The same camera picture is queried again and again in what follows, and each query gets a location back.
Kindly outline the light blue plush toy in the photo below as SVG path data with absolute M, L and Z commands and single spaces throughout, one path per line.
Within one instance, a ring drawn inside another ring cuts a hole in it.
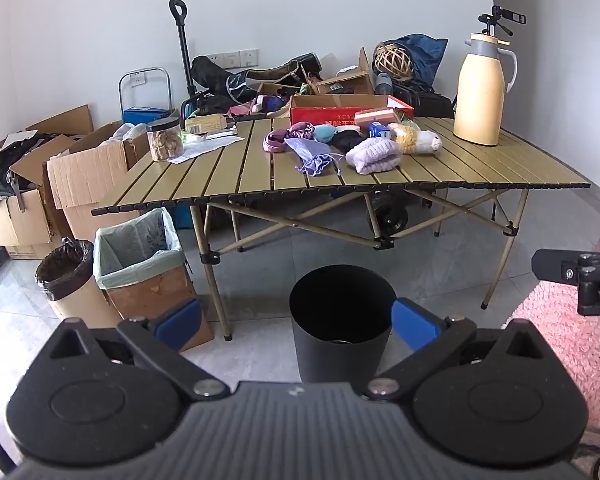
M 332 142 L 332 138 L 336 134 L 337 129 L 333 125 L 323 124 L 316 125 L 313 129 L 313 137 L 317 142 L 329 144 Z

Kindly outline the grey blue water bottle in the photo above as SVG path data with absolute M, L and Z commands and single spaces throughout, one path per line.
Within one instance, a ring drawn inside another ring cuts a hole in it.
M 391 96 L 393 92 L 393 84 L 391 77 L 384 72 L 380 72 L 375 78 L 375 93 L 378 96 Z

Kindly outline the black jacket with fleece lining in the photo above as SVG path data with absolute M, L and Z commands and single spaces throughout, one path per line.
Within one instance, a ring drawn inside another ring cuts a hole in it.
M 241 70 L 231 73 L 216 65 L 208 56 L 194 58 L 189 73 L 193 81 L 209 90 L 212 96 L 222 96 L 235 104 L 244 104 L 261 93 L 299 90 L 312 76 L 321 75 L 322 64 L 314 53 L 302 54 L 268 70 Z

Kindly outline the clear jar with snacks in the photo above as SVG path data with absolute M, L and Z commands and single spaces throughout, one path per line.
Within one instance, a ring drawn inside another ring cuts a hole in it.
M 147 125 L 147 140 L 154 162 L 165 162 L 184 153 L 178 116 L 169 116 Z

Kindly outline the yellow white plush hamster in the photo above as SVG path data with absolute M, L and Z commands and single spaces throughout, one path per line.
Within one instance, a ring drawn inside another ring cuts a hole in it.
M 412 120 L 393 122 L 389 124 L 389 129 L 403 154 L 433 155 L 442 149 L 442 140 L 437 133 L 422 130 Z

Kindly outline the chrome folding stool frame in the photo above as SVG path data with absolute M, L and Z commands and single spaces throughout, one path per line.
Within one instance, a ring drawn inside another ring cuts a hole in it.
M 129 107 L 173 108 L 171 77 L 163 67 L 145 67 L 124 74 L 118 82 L 120 115 Z

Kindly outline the purple satin scrunchie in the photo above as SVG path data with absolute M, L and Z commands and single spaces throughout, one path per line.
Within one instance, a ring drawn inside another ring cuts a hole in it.
M 286 140 L 291 138 L 314 139 L 314 125 L 309 122 L 295 122 L 288 128 L 274 129 L 263 139 L 262 148 L 267 153 L 283 153 L 286 151 Z

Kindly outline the black sock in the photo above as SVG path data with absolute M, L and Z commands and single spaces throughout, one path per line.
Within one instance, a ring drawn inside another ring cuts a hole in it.
M 339 153 L 345 155 L 364 140 L 364 136 L 361 136 L 356 130 L 348 129 L 337 131 L 332 140 L 329 141 L 329 145 Z

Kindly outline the blue tissue pack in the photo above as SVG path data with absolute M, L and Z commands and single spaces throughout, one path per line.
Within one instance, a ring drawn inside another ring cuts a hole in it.
M 371 122 L 367 127 L 367 131 L 370 138 L 392 139 L 391 129 L 382 122 Z

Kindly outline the pink fluffy rug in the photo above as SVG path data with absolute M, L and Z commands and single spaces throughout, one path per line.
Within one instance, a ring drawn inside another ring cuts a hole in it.
M 577 287 L 540 281 L 512 317 L 539 330 L 581 390 L 588 422 L 600 426 L 600 316 L 580 315 Z

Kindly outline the black suitcase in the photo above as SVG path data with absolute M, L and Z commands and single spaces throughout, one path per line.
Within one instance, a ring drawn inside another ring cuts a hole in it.
M 395 86 L 393 96 L 411 105 L 415 117 L 453 118 L 452 101 L 432 91 L 420 91 L 412 87 Z

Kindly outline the far left cardboard box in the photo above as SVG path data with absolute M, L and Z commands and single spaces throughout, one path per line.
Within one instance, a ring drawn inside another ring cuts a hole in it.
M 93 132 L 86 105 L 66 110 L 0 141 L 0 247 L 13 259 L 42 259 L 71 234 L 54 205 L 46 162 Z

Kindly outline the printed paper sheet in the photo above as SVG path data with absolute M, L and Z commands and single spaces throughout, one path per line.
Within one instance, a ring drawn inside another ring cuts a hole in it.
M 168 159 L 171 164 L 182 164 L 188 160 L 194 159 L 203 154 L 211 153 L 220 148 L 226 148 L 230 144 L 243 141 L 242 136 L 238 136 L 236 128 L 207 133 L 204 136 L 195 136 L 188 134 L 183 143 L 183 151 L 181 155 L 173 156 Z

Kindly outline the purple linen drawstring pouch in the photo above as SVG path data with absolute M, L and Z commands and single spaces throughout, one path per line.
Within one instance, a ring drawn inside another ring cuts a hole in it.
M 299 165 L 296 169 L 300 174 L 318 177 L 328 168 L 332 168 L 335 174 L 340 174 L 339 162 L 342 155 L 333 152 L 328 144 L 306 138 L 287 138 L 284 142 L 298 156 Z

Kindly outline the pink layered sponge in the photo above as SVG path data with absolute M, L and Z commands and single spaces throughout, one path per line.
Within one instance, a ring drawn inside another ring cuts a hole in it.
M 354 115 L 354 123 L 361 129 L 367 129 L 372 122 L 379 122 L 385 126 L 400 122 L 400 117 L 393 107 L 373 108 L 360 110 Z

